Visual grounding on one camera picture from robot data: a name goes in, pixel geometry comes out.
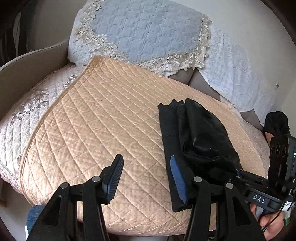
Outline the person's right hand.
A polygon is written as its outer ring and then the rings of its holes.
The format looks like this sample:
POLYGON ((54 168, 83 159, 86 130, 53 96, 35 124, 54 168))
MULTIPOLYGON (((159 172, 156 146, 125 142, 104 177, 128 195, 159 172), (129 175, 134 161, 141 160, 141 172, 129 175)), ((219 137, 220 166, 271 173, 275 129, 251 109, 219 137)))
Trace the person's right hand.
POLYGON ((264 232, 264 237, 266 240, 271 240, 280 233, 280 231, 284 226, 284 212, 281 211, 281 212, 271 213, 263 216, 260 219, 259 225, 261 227, 264 227, 268 223, 270 224, 267 226, 264 232))

